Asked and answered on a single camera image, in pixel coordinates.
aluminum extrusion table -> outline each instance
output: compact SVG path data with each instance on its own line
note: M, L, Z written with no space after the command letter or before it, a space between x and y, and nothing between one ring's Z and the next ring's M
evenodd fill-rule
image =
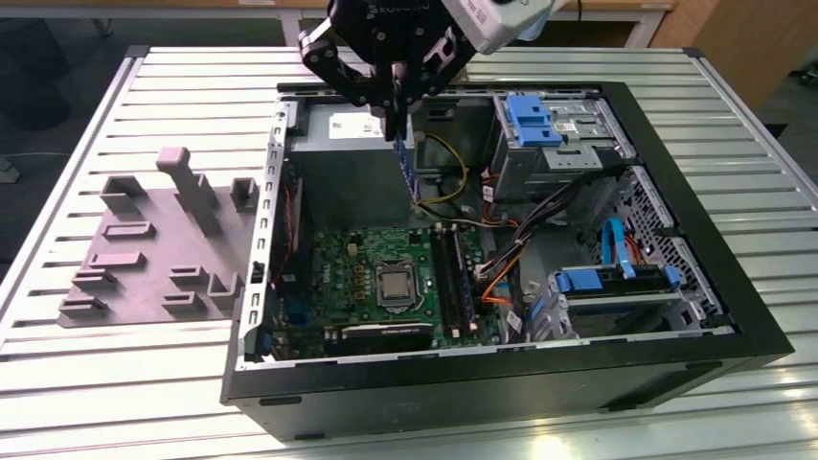
M170 186L154 172L167 145L191 149L214 186L260 175L275 85L315 80L292 49L154 48L119 68L0 287L0 456L814 458L818 194L709 62L679 50L507 49L478 56L468 73L629 83L797 352L653 411L283 446L219 404L227 321L55 324L106 209L106 178Z

orange wire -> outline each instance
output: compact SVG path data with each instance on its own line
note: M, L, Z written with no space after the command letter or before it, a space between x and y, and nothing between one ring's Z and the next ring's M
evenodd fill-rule
M639 263L641 265L646 265L647 261L645 259L645 256L642 255L642 249L639 249L639 244L637 244L637 241L633 239L630 235L625 237L625 242L627 242L629 247L633 251L631 257L634 261Z
M483 295L481 296L481 300L483 302L486 302L486 303L495 303L495 304L497 303L502 303L502 304L511 305L511 299L503 299L501 297L491 297L490 294L491 294L491 291L494 290L495 286L501 282L502 277L506 276L506 273L509 272L511 267L517 264L517 261L521 260L521 256L522 255L523 255L523 250L521 249L521 252L518 253L517 256L514 256L514 259L511 259L509 261L509 263L506 264L506 267L502 269L501 274L495 278L495 281L491 282L491 284L489 285L489 288L483 292Z
M486 223L491 223L491 224L497 224L497 223L502 223L502 220L491 220L491 218L489 217L489 206L491 203L486 202L486 204L483 205L483 221ZM521 222L518 222L517 220L514 220L513 218L509 220L509 223L515 226L519 227L521 226Z

floor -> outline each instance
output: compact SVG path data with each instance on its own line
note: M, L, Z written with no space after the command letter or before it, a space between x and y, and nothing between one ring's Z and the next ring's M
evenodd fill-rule
M0 212L0 280L8 261L25 239L67 156L106 92L110 80L132 44L154 46L275 46L284 39L278 21L246 20L116 20L114 35L99 37L90 20L49 20L48 26L72 66L72 72L56 82L71 106L67 120L41 131L20 130L0 116L0 155L51 153L13 156L8 159L20 171L16 184L0 184L3 212ZM818 88L801 86L797 78L782 83L759 117L765 123L789 123L781 144L818 180Z

black wire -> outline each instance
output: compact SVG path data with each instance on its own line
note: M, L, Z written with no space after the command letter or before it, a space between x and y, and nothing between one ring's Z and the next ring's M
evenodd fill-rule
M514 232L514 237L511 238L511 244L503 251L499 251L501 256L495 257L495 259L490 260L483 265L482 271L486 272L486 270L497 266L501 262L503 262L503 260L511 259L514 256L517 256L518 251L523 250L523 246L529 242L534 228L543 221L562 212L571 202L574 196L579 193L583 185L593 182L598 178L619 175L626 169L627 165L619 164L614 167L606 168L605 170L586 172L571 182L565 184L554 193L551 193L534 207L534 210L521 222L521 225Z
M574 33L570 34L569 46L575 46L578 38L582 34L583 23L583 0L577 0L577 27L574 27Z
M474 225L477 225L477 226L483 225L483 222L478 222L478 221L475 221L475 220L473 220L473 219L470 219L470 218L458 218L458 217L448 217L448 216L444 216L443 214L440 214L438 211L435 211L432 208L430 208L430 207L428 207L426 204L423 204L423 203L415 203L415 206L416 206L418 208L423 209L423 210L424 210L427 213L430 213L432 216L435 216L435 218L436 218L436 219L439 219L439 220L451 220L451 221L455 221L455 219L456 219L456 221L458 221L458 222L462 222L462 221L464 220L464 222L462 222L462 223L473 223L473 224L474 224Z
M521 282L521 265L515 264L509 273L509 297L511 299L511 311L521 318L521 331L517 332L509 325L509 343L523 343L526 341L526 301L523 300L523 284Z

label sticker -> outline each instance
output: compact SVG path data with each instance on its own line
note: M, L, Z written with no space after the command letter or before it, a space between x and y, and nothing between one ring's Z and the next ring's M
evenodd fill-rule
M495 189L487 185L483 186L483 201L495 202Z
M383 137L380 118L367 112L330 115L330 139L362 139Z
M577 131L577 125L574 125L571 122L557 122L554 123L554 126L558 131Z
M509 311L509 315L506 316L506 323L509 323L509 326L511 326L517 331L517 334L519 334L523 329L523 320L511 310Z

